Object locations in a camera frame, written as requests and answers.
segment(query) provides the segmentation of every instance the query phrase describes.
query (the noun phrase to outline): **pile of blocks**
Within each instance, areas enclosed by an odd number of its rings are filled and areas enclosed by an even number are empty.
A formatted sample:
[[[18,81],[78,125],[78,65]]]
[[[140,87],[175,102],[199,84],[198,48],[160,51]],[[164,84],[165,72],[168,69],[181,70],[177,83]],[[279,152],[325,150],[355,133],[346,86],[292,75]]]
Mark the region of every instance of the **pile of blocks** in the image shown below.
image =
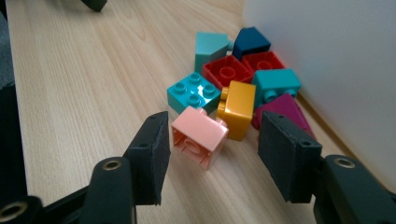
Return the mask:
[[[270,47],[255,27],[243,28],[234,43],[226,34],[197,33],[194,73],[167,89],[179,114],[172,123],[175,148],[209,169],[227,138],[242,141],[250,124],[260,129],[263,111],[315,138],[294,100],[300,81]],[[207,115],[215,110],[216,120]]]

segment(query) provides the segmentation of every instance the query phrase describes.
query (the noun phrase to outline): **pink block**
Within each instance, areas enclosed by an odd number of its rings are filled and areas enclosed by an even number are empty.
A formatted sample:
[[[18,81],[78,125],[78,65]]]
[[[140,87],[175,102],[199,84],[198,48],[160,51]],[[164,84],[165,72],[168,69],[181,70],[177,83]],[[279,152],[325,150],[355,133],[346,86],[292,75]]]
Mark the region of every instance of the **pink block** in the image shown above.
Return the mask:
[[[277,97],[274,101],[256,108],[254,111],[255,118],[252,121],[252,125],[258,130],[260,129],[261,125],[262,111],[275,112],[285,116],[316,139],[311,127],[304,117],[303,112],[290,94],[283,94]]]
[[[203,109],[191,106],[172,123],[174,147],[206,170],[219,155],[227,132],[224,121],[213,120]]]

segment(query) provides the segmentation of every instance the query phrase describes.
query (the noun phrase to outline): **yellow block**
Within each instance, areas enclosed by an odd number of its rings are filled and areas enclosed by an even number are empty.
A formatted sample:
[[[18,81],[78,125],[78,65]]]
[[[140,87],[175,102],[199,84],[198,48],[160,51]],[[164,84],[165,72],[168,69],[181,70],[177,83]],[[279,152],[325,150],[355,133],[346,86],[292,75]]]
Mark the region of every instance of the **yellow block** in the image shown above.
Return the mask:
[[[216,117],[224,120],[229,129],[228,138],[242,141],[253,118],[256,86],[231,81],[224,87]]]

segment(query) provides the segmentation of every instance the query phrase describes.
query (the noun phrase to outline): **white wall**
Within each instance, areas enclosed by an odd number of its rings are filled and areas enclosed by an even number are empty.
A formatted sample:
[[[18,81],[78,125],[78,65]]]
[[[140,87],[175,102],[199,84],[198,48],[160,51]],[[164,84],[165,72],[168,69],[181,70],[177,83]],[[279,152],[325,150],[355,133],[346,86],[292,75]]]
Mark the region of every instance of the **white wall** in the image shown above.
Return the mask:
[[[247,0],[302,95],[396,192],[396,1]]]

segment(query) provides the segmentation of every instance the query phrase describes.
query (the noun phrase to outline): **wood grain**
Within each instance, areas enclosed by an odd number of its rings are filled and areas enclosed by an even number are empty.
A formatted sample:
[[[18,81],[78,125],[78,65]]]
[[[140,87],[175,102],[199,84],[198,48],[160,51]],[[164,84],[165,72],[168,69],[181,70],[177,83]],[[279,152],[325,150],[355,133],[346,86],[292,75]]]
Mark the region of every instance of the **wood grain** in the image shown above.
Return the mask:
[[[169,110],[166,89],[193,71],[195,34],[243,26],[243,0],[8,0],[29,194],[48,205],[122,155],[144,119]],[[338,146],[304,109],[323,154]],[[284,203],[257,155],[258,132],[228,140],[209,171],[172,149],[162,206],[140,223],[314,223],[312,204]]]

